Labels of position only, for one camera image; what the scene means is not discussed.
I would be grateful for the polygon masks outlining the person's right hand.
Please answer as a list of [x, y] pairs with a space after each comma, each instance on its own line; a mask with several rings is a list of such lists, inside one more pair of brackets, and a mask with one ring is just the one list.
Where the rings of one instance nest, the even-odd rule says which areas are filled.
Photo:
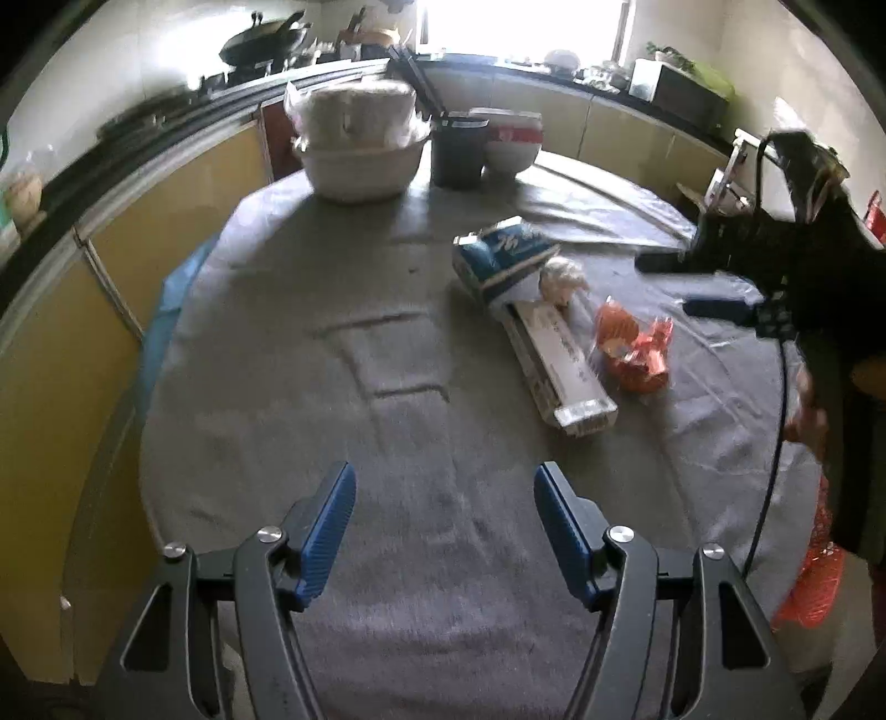
[[784, 440], [806, 447], [817, 460], [825, 459], [827, 417], [817, 402], [811, 374], [802, 366], [796, 377], [797, 407], [784, 424]]

